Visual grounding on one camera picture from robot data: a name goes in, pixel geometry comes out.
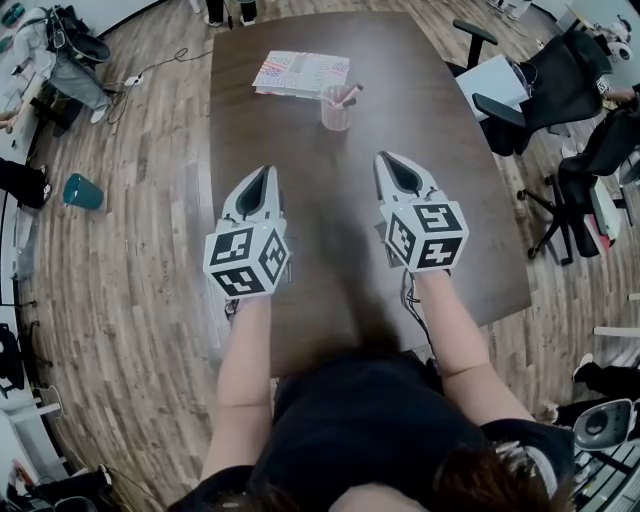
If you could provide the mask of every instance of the person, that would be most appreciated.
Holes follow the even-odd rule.
[[[204,21],[211,27],[220,27],[224,23],[224,11],[227,9],[225,2],[231,0],[207,0],[207,12]],[[240,3],[240,23],[245,27],[256,24],[258,7],[255,0],[238,0]]]
[[[513,7],[507,17],[513,21],[518,21],[520,16],[522,16],[529,8],[529,5],[531,5],[531,0],[487,0],[487,3],[500,12],[504,12],[505,7],[511,4]]]
[[[538,419],[552,425],[573,428],[580,415],[612,400],[627,398],[635,402],[640,398],[640,370],[624,366],[601,368],[593,360],[593,354],[585,354],[573,372],[574,382],[583,382],[591,391],[605,395],[606,398],[583,400],[569,405],[557,405],[547,402]]]
[[[571,510],[573,433],[501,382],[447,272],[414,279],[443,395],[416,357],[360,349],[281,379],[272,415],[271,299],[240,301],[202,479],[170,512]]]
[[[109,98],[93,70],[79,63],[65,51],[49,51],[45,26],[47,11],[30,10],[20,22],[13,38],[13,53],[18,71],[31,63],[35,72],[56,89],[93,110],[91,123],[98,123],[109,107]]]

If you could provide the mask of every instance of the dark wooden tabletop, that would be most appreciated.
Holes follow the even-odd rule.
[[[348,83],[365,90],[351,127],[320,123],[318,101],[255,94],[270,50],[349,57]],[[402,269],[390,269],[374,226],[380,150],[429,170],[458,201],[470,237],[453,272],[480,325],[530,305],[513,208],[489,146],[440,56],[407,14],[286,18],[216,36],[211,82],[211,173],[219,215],[227,194],[264,164],[278,168],[293,279],[274,295],[273,364],[282,374],[360,339],[426,343],[400,304]]]

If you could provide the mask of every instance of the chair armrest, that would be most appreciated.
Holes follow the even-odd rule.
[[[493,34],[481,29],[480,27],[472,25],[471,23],[467,23],[463,20],[453,20],[453,26],[458,30],[471,34],[473,37],[479,37],[483,41],[487,41],[494,46],[498,44],[498,40]]]
[[[527,123],[522,113],[505,105],[504,103],[487,98],[477,92],[473,93],[471,98],[473,99],[473,104],[483,114],[505,124],[517,126],[518,128],[526,127]]]

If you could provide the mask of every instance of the white device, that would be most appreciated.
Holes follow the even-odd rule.
[[[381,151],[374,160],[385,243],[410,272],[449,269],[469,237],[458,203],[408,158]]]
[[[278,174],[265,165],[227,196],[205,241],[203,270],[228,300],[272,294],[289,262]]]
[[[620,234],[622,227],[622,217],[618,207],[611,199],[611,194],[607,190],[600,178],[589,190],[593,211],[598,224],[598,231],[601,235],[608,236],[610,240],[615,240]]]

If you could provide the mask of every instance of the person's right arm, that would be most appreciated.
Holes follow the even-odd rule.
[[[636,94],[640,93],[640,84],[634,85],[630,89],[614,89],[604,93],[604,97],[618,103],[629,103],[636,99]]]
[[[445,396],[476,425],[507,418],[533,420],[498,377],[449,275],[437,270],[414,274],[414,279]]]

